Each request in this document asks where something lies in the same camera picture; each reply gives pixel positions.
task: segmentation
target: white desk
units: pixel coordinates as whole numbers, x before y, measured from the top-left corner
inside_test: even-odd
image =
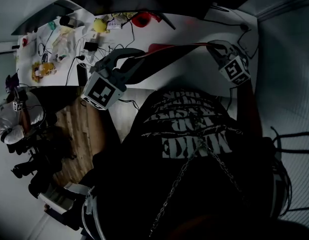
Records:
[[[234,45],[237,45],[237,40],[244,33],[239,26],[226,26],[199,20],[189,16],[175,14],[165,15],[174,24],[176,30],[173,30],[163,20],[161,22],[157,22],[156,20],[151,19],[149,25],[144,28],[139,28],[133,25],[135,41],[129,45],[129,47],[148,51],[149,45],[151,44],[181,45],[208,42],[211,40],[226,40]],[[75,30],[75,42],[77,43],[83,35],[90,31],[92,28],[92,23],[96,17],[84,9],[77,10],[73,13],[73,16],[85,23],[85,26],[79,27]],[[240,44],[246,48],[246,51],[250,56],[255,52],[259,41],[258,23],[256,17],[237,10],[235,12],[222,12],[211,9],[207,13],[205,19],[227,24],[247,24],[251,31],[243,36]],[[55,23],[59,25],[59,19],[55,20]],[[46,45],[47,48],[50,48],[52,42],[58,37],[59,29],[60,27],[58,26],[53,32]],[[45,44],[50,33],[51,30],[46,25],[40,27],[37,32],[35,47],[38,47],[40,42]],[[99,46],[107,51],[108,46],[114,48],[117,44],[122,44],[125,47],[133,40],[130,23],[125,24],[122,29],[111,30],[110,33],[102,33],[100,36]],[[82,41],[83,40],[79,42],[76,49],[76,56],[80,55],[79,50]],[[97,51],[95,55],[98,59],[102,58],[99,51]],[[92,64],[98,60],[96,57],[94,58]],[[33,62],[41,61],[38,51],[36,51],[35,55],[32,57],[23,57],[22,59],[19,58],[16,67],[19,69],[18,76],[20,82],[29,86],[64,86],[66,84],[68,70],[72,60],[73,57],[67,58],[66,61],[62,63],[61,67],[58,68],[55,75],[46,76],[41,79],[40,83],[35,83],[31,79],[31,65]],[[119,60],[118,66],[120,67],[123,62],[123,60]],[[258,52],[255,54],[253,59],[249,60],[248,69],[251,74],[253,89],[255,89],[258,71]],[[227,82],[218,72],[217,63],[205,47],[195,49],[146,80],[138,84],[128,85],[127,87],[156,90],[167,85],[174,86],[175,84],[185,84],[201,89],[211,95],[223,97],[229,97],[229,88],[233,87],[233,85]],[[68,85],[78,85],[76,60],[74,60],[71,68]]]

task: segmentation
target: clutter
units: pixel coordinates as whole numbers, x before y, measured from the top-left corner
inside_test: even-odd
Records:
[[[149,24],[151,17],[147,12],[140,12],[132,18],[132,23],[139,28],[144,28]]]
[[[70,57],[75,47],[75,34],[71,28],[61,29],[60,35],[52,43],[52,53],[49,59],[52,63],[62,63],[67,57]]]
[[[66,26],[72,29],[78,27],[79,23],[75,18],[71,18],[69,16],[62,16],[59,20],[59,24],[61,26]]]
[[[40,76],[36,75],[36,71],[39,70],[39,66],[40,62],[35,62],[34,64],[32,64],[31,79],[36,83],[40,82]]]
[[[93,22],[93,29],[97,33],[103,33],[107,31],[107,22],[101,18],[96,18]]]
[[[22,39],[22,47],[25,47],[28,44],[28,39],[27,38],[23,38]]]
[[[45,76],[54,75],[56,72],[55,65],[51,62],[46,62],[41,64],[38,70],[36,70],[34,73],[37,77],[43,78]]]
[[[54,31],[54,30],[57,28],[57,25],[56,25],[56,23],[55,23],[54,21],[50,21],[50,22],[48,23],[48,26],[49,26],[49,28],[50,28],[52,31]]]

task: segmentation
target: wire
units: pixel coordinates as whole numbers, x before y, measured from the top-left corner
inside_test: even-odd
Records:
[[[68,70],[68,75],[66,76],[65,86],[67,86],[67,84],[68,84],[69,73],[70,73],[70,70],[71,70],[71,68],[72,68],[72,66],[73,66],[73,63],[74,63],[75,59],[76,59],[76,57],[73,58],[73,60],[72,60],[72,62],[71,62],[71,66],[70,66],[70,68],[69,68],[69,70]]]
[[[42,45],[42,47],[43,47],[42,54],[40,54],[40,45]],[[38,54],[39,54],[40,57],[42,57],[45,53],[50,53],[51,54],[51,52],[46,49],[46,46],[42,42],[40,42],[38,44]]]
[[[224,9],[224,8],[221,8],[221,7],[215,6],[215,5],[210,5],[210,8],[211,8],[211,9],[218,10],[218,11],[226,12],[226,13],[229,12],[227,9]]]
[[[98,48],[98,52],[101,54],[102,58],[104,58],[106,55],[104,54],[102,50],[104,49]]]
[[[210,19],[202,19],[202,21],[217,23],[217,24],[221,24],[221,25],[225,25],[225,26],[239,26],[239,27],[241,27],[241,25],[242,25],[242,24],[228,24],[228,23],[224,23],[224,22],[220,22],[220,21],[216,21],[216,20],[210,20]]]
[[[109,51],[108,51],[108,55],[110,54],[110,49],[112,49],[111,47],[110,47],[110,45],[108,45],[108,48],[109,48]]]
[[[83,105],[84,100],[80,101],[80,105],[83,107],[87,107],[87,105]]]
[[[118,99],[118,101],[121,101],[121,102],[124,102],[124,103],[132,103],[136,110],[139,111],[139,109],[140,109],[138,104],[133,99],[129,99],[129,100]]]
[[[52,34],[53,34],[54,31],[55,31],[55,30],[52,30],[52,31],[51,31],[51,33],[50,33],[48,39],[46,40],[45,44],[44,44],[43,42],[40,42],[40,43],[38,44],[38,54],[39,54],[40,57],[42,57],[42,56],[44,55],[45,52],[48,52],[48,53],[51,54],[51,52],[47,50],[46,46],[47,46],[47,43],[48,43],[48,41],[49,41],[49,39],[50,39],[50,37],[52,36]],[[40,45],[42,45],[42,47],[43,47],[43,52],[42,52],[41,55],[40,55],[40,51],[39,51],[39,49],[40,49],[39,46],[40,46]]]
[[[121,46],[123,49],[125,48],[121,43],[117,44],[115,48],[113,48],[114,50],[118,47]]]
[[[232,9],[229,9],[229,8],[227,8],[228,10],[230,10],[230,11],[232,11],[235,15],[237,15],[240,19],[242,19],[245,23],[247,23],[247,24],[249,24],[249,22],[248,21],[246,21],[245,19],[244,19],[244,17],[242,17],[239,13],[236,13],[234,10],[232,10]]]
[[[191,44],[187,44],[188,46],[210,46],[210,47],[214,47],[214,45],[210,44],[210,43],[207,43],[207,42],[196,42],[196,43],[191,43]],[[160,52],[162,50],[165,50],[165,49],[170,49],[170,48],[174,48],[174,47],[178,47],[178,46],[183,46],[183,45],[168,45],[168,46],[165,46],[165,47],[162,47],[162,48],[159,48],[157,50],[154,50],[154,51],[148,51],[147,53],[144,53],[143,55],[141,56],[138,56],[138,57],[133,57],[133,59],[140,59],[140,58],[144,58],[144,57],[147,57],[147,56],[150,56],[154,53],[157,53],[157,52]]]
[[[43,124],[43,122],[45,121],[46,116],[47,116],[47,111],[46,111],[45,107],[43,107],[42,105],[27,106],[26,109],[27,109],[27,110],[32,110],[34,107],[42,107],[42,109],[43,109],[43,119],[41,120],[41,123],[37,126],[37,128],[38,128],[38,127],[40,127],[40,126]]]
[[[307,211],[307,210],[309,210],[309,206],[308,207],[295,208],[295,209],[289,209],[289,210],[287,210],[287,212]]]
[[[27,87],[29,87],[30,88],[30,86],[29,85],[27,85],[27,84],[25,84],[25,83],[19,83],[19,85],[23,85],[23,86],[27,86]]]
[[[301,136],[309,136],[309,131],[278,135],[277,137],[273,139],[272,142],[275,142],[276,140],[282,139],[282,138],[293,138],[293,137],[301,137]]]
[[[227,112],[228,112],[228,109],[230,108],[231,103],[233,102],[233,89],[235,89],[235,88],[238,88],[238,86],[229,88],[230,100],[229,100],[228,106],[226,107]]]
[[[132,32],[132,37],[133,37],[133,40],[132,40],[132,42],[128,43],[128,44],[126,45],[126,47],[125,47],[125,48],[127,48],[129,45],[131,45],[131,44],[135,41],[134,27],[133,27],[133,24],[132,24],[131,20],[129,20],[129,22],[130,22],[130,24],[131,24],[131,32]]]
[[[241,44],[240,44],[240,40],[244,37],[244,35],[248,32],[250,32],[251,29],[248,29],[247,31],[245,31],[238,39],[238,41],[236,42],[238,44],[238,46],[244,51],[245,55],[247,55],[247,57],[252,60],[254,58],[254,56],[256,55],[258,49],[259,49],[259,40],[258,40],[258,45],[256,46],[256,49],[254,51],[254,53],[252,54],[252,56],[249,56],[249,54],[247,53],[246,49],[244,49]]]
[[[287,172],[286,168],[284,167],[284,165],[282,164],[282,162],[278,161],[275,158],[274,163],[275,163],[275,166],[276,166],[276,170],[279,173],[281,180],[284,183],[286,191],[287,191],[287,200],[286,200],[287,205],[286,205],[284,212],[279,215],[281,217],[281,216],[284,216],[288,212],[288,210],[290,209],[292,197],[293,197],[293,188],[292,188],[292,183],[291,183],[291,180],[289,178],[288,172]]]

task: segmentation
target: black cable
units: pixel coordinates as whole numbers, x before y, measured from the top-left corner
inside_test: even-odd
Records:
[[[129,100],[118,99],[118,101],[121,101],[121,102],[124,102],[124,103],[132,103],[136,110],[139,111],[139,109],[140,109],[138,104],[133,99],[129,99]]]
[[[110,47],[110,45],[108,45],[108,48],[109,48],[109,51],[108,51],[108,55],[110,54],[110,49],[112,49],[111,47]]]
[[[80,105],[83,106],[83,107],[87,107],[87,105],[83,105],[83,101],[84,100],[80,101]]]
[[[202,19],[202,21],[217,23],[217,24],[221,24],[221,25],[225,25],[225,26],[239,26],[239,27],[241,27],[243,25],[243,24],[228,24],[228,23],[224,23],[224,22],[220,22],[220,21],[216,21],[216,20],[210,20],[210,19]]]
[[[43,52],[42,52],[42,54],[40,54],[40,45],[42,45],[42,47],[43,47]],[[46,49],[46,46],[45,46],[42,42],[40,42],[40,43],[38,44],[38,54],[39,54],[39,56],[42,57],[42,56],[45,54],[45,52],[51,54],[51,52],[48,51],[48,50]]]
[[[46,120],[47,111],[46,111],[45,107],[42,106],[42,105],[27,106],[26,109],[27,109],[27,110],[32,110],[34,107],[42,107],[42,110],[43,110],[43,119],[41,120],[41,123],[40,123],[38,126],[36,126],[36,128],[38,128],[38,127],[40,127],[40,126],[43,124],[43,122]]]
[[[295,208],[295,209],[289,209],[289,210],[287,210],[287,212],[307,211],[307,210],[309,210],[309,206],[308,207]]]
[[[133,40],[132,40],[132,42],[128,43],[128,44],[126,45],[125,48],[127,48],[129,45],[131,45],[131,44],[135,41],[134,27],[133,27],[133,24],[132,24],[131,20],[129,20],[129,22],[130,22],[130,24],[131,24],[131,32],[132,32]]]
[[[284,148],[276,148],[278,152],[290,153],[290,154],[309,154],[309,149],[284,149]]]
[[[107,50],[106,50],[106,49],[103,49],[103,48],[101,48],[101,47],[98,47],[98,49],[100,49],[100,50],[103,50],[103,51],[107,52]]]
[[[234,88],[238,88],[238,86],[235,86],[235,87],[231,87],[229,88],[229,92],[230,92],[230,100],[229,100],[229,103],[228,103],[228,106],[226,107],[226,111],[228,112],[228,109],[233,101],[233,89]]]
[[[222,11],[222,12],[225,12],[225,13],[229,12],[227,9],[224,9],[224,8],[221,8],[221,7],[218,7],[218,6],[215,6],[215,5],[210,5],[210,8],[218,10],[218,11]]]
[[[290,209],[291,203],[292,203],[292,196],[293,196],[293,188],[292,188],[292,183],[291,180],[289,178],[288,172],[286,170],[286,168],[284,167],[284,165],[282,164],[282,162],[278,161],[276,158],[274,159],[275,165],[276,165],[276,170],[279,173],[282,182],[285,185],[285,189],[287,191],[287,200],[286,200],[286,209],[284,210],[284,212],[282,214],[280,214],[279,216],[284,216],[288,210]]]
[[[51,33],[50,33],[48,39],[46,40],[45,44],[44,44],[43,42],[40,42],[40,43],[38,44],[38,54],[39,54],[40,57],[42,57],[42,56],[44,55],[45,52],[48,52],[48,53],[51,54],[51,52],[48,51],[48,50],[46,49],[46,46],[47,46],[47,43],[48,43],[48,41],[49,41],[49,39],[50,39],[50,37],[51,37],[51,35],[53,34],[54,31],[55,31],[55,30],[52,30],[52,31],[51,31]],[[42,45],[42,47],[43,47],[43,52],[42,52],[41,55],[40,55],[40,51],[39,51],[39,46],[40,46],[40,45]]]
[[[301,137],[301,136],[309,136],[309,131],[278,135],[272,140],[272,142],[274,143],[276,140],[282,139],[282,138],[293,138],[293,137]]]
[[[84,55],[80,55],[80,56],[76,56],[76,57],[73,58],[73,60],[71,62],[71,66],[70,66],[69,71],[68,71],[68,75],[66,76],[65,86],[67,86],[67,84],[68,84],[69,73],[71,71],[71,68],[73,66],[73,63],[74,63],[75,59],[79,59],[79,60],[83,61],[85,59],[85,56]]]
[[[67,86],[67,84],[68,84],[69,73],[70,73],[70,70],[71,70],[71,68],[72,68],[72,66],[73,66],[73,63],[74,63],[75,59],[76,59],[76,57],[73,58],[73,60],[72,60],[72,62],[71,62],[71,66],[70,66],[70,68],[69,68],[69,70],[68,70],[68,75],[66,76],[65,86]]]
[[[254,58],[254,56],[256,55],[258,49],[259,49],[259,41],[258,41],[258,45],[256,46],[256,49],[255,49],[255,51],[254,51],[254,53],[253,53],[252,56],[249,56],[249,54],[246,52],[246,49],[244,49],[244,48],[241,46],[241,44],[240,44],[240,40],[243,38],[243,36],[244,36],[246,33],[250,32],[250,31],[251,31],[251,29],[248,29],[247,31],[245,31],[245,32],[239,37],[239,39],[238,39],[238,41],[237,41],[236,43],[237,43],[238,46],[244,51],[245,55],[247,55],[247,57],[248,57],[250,60],[252,60],[252,59]]]
[[[118,47],[121,46],[123,49],[125,48],[121,43],[117,44],[115,48],[113,48],[114,50]]]
[[[29,87],[30,88],[30,86],[29,85],[27,85],[27,84],[25,84],[25,83],[19,83],[19,85],[23,85],[23,86],[27,86],[27,87]]]

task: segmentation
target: red object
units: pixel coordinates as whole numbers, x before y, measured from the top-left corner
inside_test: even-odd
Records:
[[[132,18],[132,23],[139,28],[144,28],[149,24],[151,20],[151,15],[147,12],[140,12],[135,17]]]
[[[25,47],[28,44],[27,38],[22,39],[22,47]]]
[[[157,14],[154,14],[152,12],[148,12],[148,14],[150,14],[151,17],[154,18],[157,22],[161,22],[162,18],[160,18]]]

